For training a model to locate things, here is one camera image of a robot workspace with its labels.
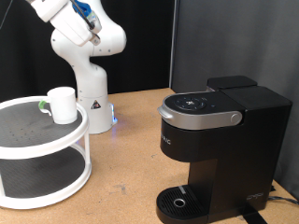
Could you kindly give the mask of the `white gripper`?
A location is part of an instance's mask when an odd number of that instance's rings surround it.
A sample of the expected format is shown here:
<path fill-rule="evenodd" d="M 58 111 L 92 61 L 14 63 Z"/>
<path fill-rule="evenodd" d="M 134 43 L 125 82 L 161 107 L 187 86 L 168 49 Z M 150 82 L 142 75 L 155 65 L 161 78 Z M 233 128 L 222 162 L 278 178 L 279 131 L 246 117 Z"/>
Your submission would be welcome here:
<path fill-rule="evenodd" d="M 88 41 L 98 46 L 101 42 L 101 23 L 89 4 L 66 4 L 50 23 L 78 46 Z"/>

